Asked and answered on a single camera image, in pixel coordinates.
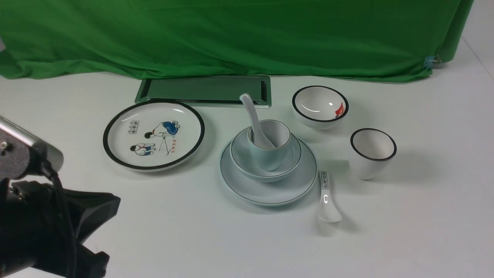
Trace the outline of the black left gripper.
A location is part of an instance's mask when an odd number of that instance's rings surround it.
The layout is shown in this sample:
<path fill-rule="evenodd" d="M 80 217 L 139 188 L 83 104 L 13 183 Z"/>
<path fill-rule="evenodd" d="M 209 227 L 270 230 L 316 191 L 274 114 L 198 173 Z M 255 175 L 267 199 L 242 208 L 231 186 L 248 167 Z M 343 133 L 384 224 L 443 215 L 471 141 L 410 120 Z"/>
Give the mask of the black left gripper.
<path fill-rule="evenodd" d="M 110 257 L 93 253 L 84 242 L 116 216 L 120 197 L 107 192 L 82 192 L 65 189 L 76 243 L 76 278 L 104 278 Z M 26 268 L 56 276 L 66 275 L 65 241 L 56 220 L 56 199 L 48 183 L 18 181 L 10 186 L 1 203 L 0 260 L 1 277 Z"/>

